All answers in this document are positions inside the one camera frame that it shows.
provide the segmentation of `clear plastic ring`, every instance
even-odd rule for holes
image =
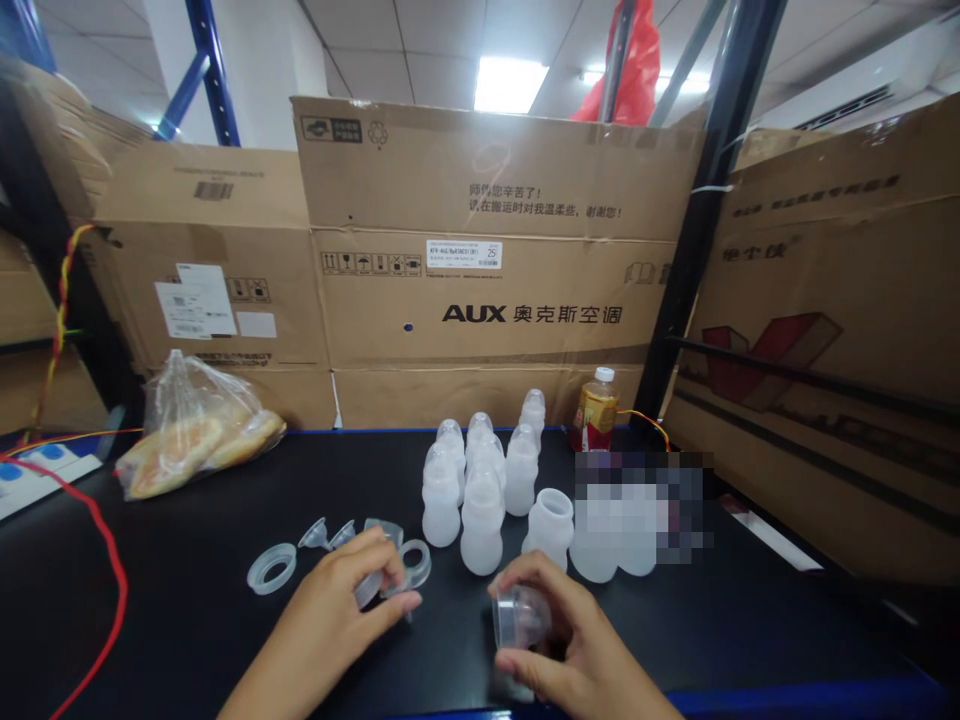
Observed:
[[[267,573],[277,565],[286,564],[283,571],[272,580],[264,582]],[[247,585],[257,595],[269,595],[279,590],[297,567],[297,549],[290,543],[274,545],[258,557],[247,572]]]

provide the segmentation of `white plastic bottle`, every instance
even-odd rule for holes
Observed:
[[[463,488],[466,484],[467,456],[464,453],[463,430],[460,429],[460,423],[452,418],[447,418],[437,429],[437,442],[449,447],[453,452],[453,462],[457,468],[457,484],[459,492],[457,495],[457,507],[463,505]]]
[[[573,503],[554,488],[544,488],[530,509],[527,537],[522,553],[540,550],[567,571],[567,549],[573,542]]]
[[[543,397],[543,391],[533,388],[527,393],[523,400],[523,407],[520,409],[520,425],[529,425],[533,428],[534,444],[537,446],[537,452],[540,452],[540,436],[543,435],[543,427],[547,422],[547,401]]]
[[[490,416],[484,412],[474,413],[470,418],[470,425],[467,427],[467,453],[470,452],[470,446],[477,442],[484,435],[493,435],[493,422]]]
[[[493,433],[475,440],[473,445],[467,448],[467,481],[469,482],[472,468],[486,463],[496,470],[502,489],[507,484],[507,459],[503,456],[503,443]]]
[[[518,425],[507,446],[506,476],[503,490],[507,512],[523,517],[533,507],[533,487],[537,481],[537,447],[535,433],[526,423]]]
[[[594,488],[606,488],[606,497],[591,497]],[[615,515],[615,502],[610,487],[589,485],[587,499],[577,500],[574,517],[570,561],[577,572],[590,582],[605,583],[613,579],[620,560],[620,516]]]
[[[492,466],[481,464],[467,481],[461,515],[460,557],[463,564],[474,575],[489,575],[503,558],[503,539],[500,537],[504,517],[503,491]]]
[[[436,442],[423,465],[423,536],[434,547],[447,547],[460,534],[457,469],[453,451]]]
[[[643,577],[657,565],[657,486],[623,486],[623,533],[619,565]]]

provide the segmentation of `fingernail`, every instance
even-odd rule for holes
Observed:
[[[494,664],[497,666],[497,669],[507,673],[508,675],[515,675],[517,672],[517,663],[504,652],[498,652],[497,656],[494,658]]]
[[[413,593],[407,594],[403,598],[403,612],[404,613],[413,612],[418,607],[420,607],[420,603],[422,602],[423,602],[423,596],[420,593],[413,592]]]

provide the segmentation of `fluorescent light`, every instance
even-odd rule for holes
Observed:
[[[603,70],[584,70],[580,75],[580,79],[587,85],[591,87],[596,85],[600,78],[603,77]]]
[[[529,60],[482,57],[473,109],[483,112],[530,112],[549,67]]]
[[[672,73],[666,73],[657,78],[657,92],[662,93],[670,84]],[[710,78],[703,73],[690,73],[683,85],[680,86],[681,95],[702,95],[710,89]]]

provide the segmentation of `cable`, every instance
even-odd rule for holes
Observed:
[[[103,540],[107,544],[107,554],[110,556],[110,566],[113,568],[113,574],[117,578],[117,588],[120,591],[119,596],[117,597],[117,610],[113,618],[113,627],[110,628],[110,634],[107,636],[107,641],[103,644],[103,649],[100,650],[100,654],[90,667],[90,670],[87,671],[87,674],[84,675],[83,680],[80,681],[80,684],[77,685],[74,691],[70,693],[66,700],[63,701],[60,707],[57,708],[56,712],[50,716],[50,720],[58,720],[58,718],[60,718],[67,711],[67,708],[73,704],[74,700],[80,696],[80,693],[86,690],[87,686],[90,684],[90,681],[93,680],[94,676],[100,670],[104,660],[107,659],[107,656],[110,654],[110,651],[113,650],[113,646],[117,642],[117,637],[120,635],[120,629],[123,627],[123,618],[127,612],[127,594],[129,591],[127,573],[123,568],[123,563],[120,562],[120,554],[117,552],[117,541],[113,537],[113,533],[110,532],[110,528],[107,526],[107,523],[104,522],[103,515],[100,513],[100,506],[97,504],[96,500],[77,490],[75,487],[64,481],[55,472],[47,470],[46,468],[42,468],[39,465],[34,465],[33,463],[24,462],[22,460],[16,460],[9,454],[0,454],[0,462],[19,465],[20,467],[26,468],[32,472],[53,478],[56,483],[63,488],[65,493],[87,506],[87,509],[90,511],[90,516],[93,518],[93,524],[97,526],[97,530],[103,536]]]
[[[35,443],[30,443],[29,445],[19,445],[13,450],[7,452],[8,455],[19,455],[24,453],[27,450],[33,450],[34,448],[43,447],[44,445],[50,445],[51,443],[57,442],[70,442],[71,440],[82,440],[83,438],[88,437],[101,437],[103,435],[120,435],[121,433],[126,432],[143,432],[143,428],[131,428],[129,430],[101,430],[99,432],[93,433],[83,433],[81,435],[63,435],[61,437],[47,438],[46,440],[40,440]]]
[[[629,413],[630,415],[636,415],[637,417],[642,417],[648,423],[653,425],[657,430],[660,431],[660,434],[663,435],[663,441],[666,443],[667,452],[673,452],[673,448],[670,447],[670,436],[667,435],[667,431],[663,429],[663,426],[658,423],[656,420],[651,420],[642,412],[637,412],[636,410],[617,410],[617,415],[624,415]]]
[[[57,366],[60,364],[60,357],[63,355],[64,340],[67,335],[67,297],[70,290],[70,270],[73,268],[73,257],[76,255],[77,246],[80,244],[80,236],[85,232],[94,229],[94,225],[81,225],[73,231],[70,240],[67,242],[67,251],[63,256],[63,262],[60,265],[60,305],[57,307],[57,334],[53,338],[53,354],[50,356],[50,363],[47,366],[47,376],[40,386],[40,397],[37,398],[37,404],[33,408],[33,416],[30,421],[30,429],[24,433],[20,444],[26,444],[30,441],[34,431],[40,430],[40,424],[43,420],[43,411],[47,404],[47,395],[50,387],[53,385],[53,377],[56,375]]]

